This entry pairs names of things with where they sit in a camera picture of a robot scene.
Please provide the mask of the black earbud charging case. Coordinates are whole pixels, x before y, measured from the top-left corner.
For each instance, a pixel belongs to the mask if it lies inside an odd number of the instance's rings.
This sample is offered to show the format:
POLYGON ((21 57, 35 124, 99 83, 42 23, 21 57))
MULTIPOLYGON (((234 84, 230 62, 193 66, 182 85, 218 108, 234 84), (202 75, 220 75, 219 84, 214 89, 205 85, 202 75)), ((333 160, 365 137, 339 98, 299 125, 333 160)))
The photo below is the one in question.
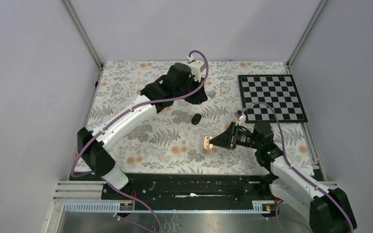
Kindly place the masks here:
POLYGON ((193 115, 193 117, 191 119, 191 123, 193 125, 198 125, 199 122, 201 121, 201 119, 202 119, 202 115, 199 114, 199 113, 196 113, 196 114, 193 115))

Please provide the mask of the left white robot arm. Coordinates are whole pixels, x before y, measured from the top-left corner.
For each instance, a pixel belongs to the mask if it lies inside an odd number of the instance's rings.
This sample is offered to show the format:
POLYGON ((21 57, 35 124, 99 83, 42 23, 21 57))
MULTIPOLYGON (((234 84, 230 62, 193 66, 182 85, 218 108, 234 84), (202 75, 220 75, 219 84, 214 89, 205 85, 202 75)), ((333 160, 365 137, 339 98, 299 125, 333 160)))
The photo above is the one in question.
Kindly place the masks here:
POLYGON ((207 101, 204 90, 207 77, 203 77, 202 72, 208 71, 208 68, 208 63, 200 60, 192 60, 188 64, 175 63, 167 74, 147 84, 135 100, 115 117, 93 130, 81 128, 77 132, 76 161, 82 159, 91 173, 109 183, 117 198, 128 198, 131 194, 129 179, 110 155, 110 150, 135 127, 176 100, 195 105, 207 101))

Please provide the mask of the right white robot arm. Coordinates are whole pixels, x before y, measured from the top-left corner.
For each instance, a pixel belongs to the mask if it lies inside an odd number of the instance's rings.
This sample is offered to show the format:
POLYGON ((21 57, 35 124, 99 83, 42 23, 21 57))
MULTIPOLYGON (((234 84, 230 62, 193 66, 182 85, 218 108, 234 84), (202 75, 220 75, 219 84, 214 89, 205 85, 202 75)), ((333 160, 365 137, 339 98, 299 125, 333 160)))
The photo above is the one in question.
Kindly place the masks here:
POLYGON ((269 173, 259 187, 260 196, 282 200, 300 213, 314 233, 351 233, 357 222, 346 193, 330 188, 291 165, 284 150, 274 142, 271 125, 255 124, 249 131, 234 122, 212 138, 204 137, 205 149, 213 146, 234 150, 237 146, 255 149, 257 162, 269 173))

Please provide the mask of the pink earbud charging case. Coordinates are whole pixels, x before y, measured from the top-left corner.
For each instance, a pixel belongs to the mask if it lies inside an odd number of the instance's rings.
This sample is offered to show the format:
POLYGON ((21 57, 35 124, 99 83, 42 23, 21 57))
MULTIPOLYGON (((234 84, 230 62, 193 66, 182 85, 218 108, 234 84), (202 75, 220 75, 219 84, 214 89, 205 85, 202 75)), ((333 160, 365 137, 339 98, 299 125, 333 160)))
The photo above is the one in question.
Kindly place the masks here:
POLYGON ((211 139, 213 137, 212 136, 205 136, 204 139, 203 139, 203 148, 206 149, 206 150, 209 150, 209 149, 212 149, 213 148, 213 144, 211 144, 211 139))

